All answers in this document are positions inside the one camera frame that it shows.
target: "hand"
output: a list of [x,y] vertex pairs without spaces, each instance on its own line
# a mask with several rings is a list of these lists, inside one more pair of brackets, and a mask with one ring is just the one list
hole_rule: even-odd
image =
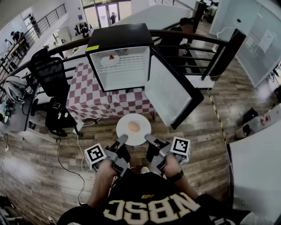
[[116,176],[117,172],[113,169],[112,161],[105,159],[101,162],[100,166],[98,167],[97,174],[102,177],[111,178]]
[[171,178],[181,172],[181,167],[173,154],[167,155],[165,160],[166,165],[163,168],[163,172],[167,178]]

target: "mesh chair back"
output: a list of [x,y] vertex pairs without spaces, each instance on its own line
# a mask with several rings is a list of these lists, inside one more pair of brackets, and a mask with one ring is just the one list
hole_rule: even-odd
[[51,58],[46,48],[32,56],[28,69],[49,97],[60,96],[61,93],[69,89],[62,59],[59,57]]

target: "egg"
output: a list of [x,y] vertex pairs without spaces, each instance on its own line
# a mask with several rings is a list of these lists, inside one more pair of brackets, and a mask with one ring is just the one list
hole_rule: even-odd
[[129,122],[128,129],[129,129],[129,131],[131,131],[133,133],[137,133],[140,131],[140,126],[135,122]]

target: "red checkered tablecloth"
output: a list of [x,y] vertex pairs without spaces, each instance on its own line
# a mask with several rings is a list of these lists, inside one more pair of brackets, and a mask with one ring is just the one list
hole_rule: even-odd
[[66,107],[78,122],[86,118],[109,118],[129,113],[154,112],[144,88],[103,92],[90,64],[77,65],[71,81]]

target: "open fridge door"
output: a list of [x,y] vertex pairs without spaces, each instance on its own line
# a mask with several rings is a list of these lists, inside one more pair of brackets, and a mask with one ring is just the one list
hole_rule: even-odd
[[180,76],[172,68],[157,47],[151,47],[150,60],[145,95],[164,124],[175,130],[204,97],[185,76]]

